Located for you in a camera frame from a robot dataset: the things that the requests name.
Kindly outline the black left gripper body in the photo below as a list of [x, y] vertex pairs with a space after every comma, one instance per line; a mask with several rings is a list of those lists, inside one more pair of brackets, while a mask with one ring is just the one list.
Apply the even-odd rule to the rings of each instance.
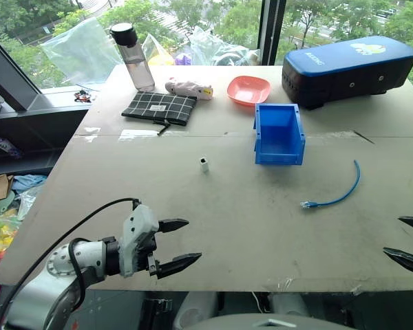
[[153, 253], [156, 251], [155, 234], [146, 236], [135, 248], [133, 271], [148, 271], [151, 276], [158, 273], [158, 262]]

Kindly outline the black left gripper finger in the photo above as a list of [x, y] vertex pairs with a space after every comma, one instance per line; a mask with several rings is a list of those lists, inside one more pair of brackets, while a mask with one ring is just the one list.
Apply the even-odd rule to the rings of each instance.
[[161, 279], [170, 275], [177, 274], [188, 268], [190, 265], [194, 264], [201, 256], [202, 253], [199, 252], [177, 256], [168, 263], [159, 264], [157, 266], [156, 276], [158, 279]]
[[185, 219], [163, 219], [158, 222], [158, 232], [167, 233], [176, 231], [184, 226], [187, 226], [189, 221]]

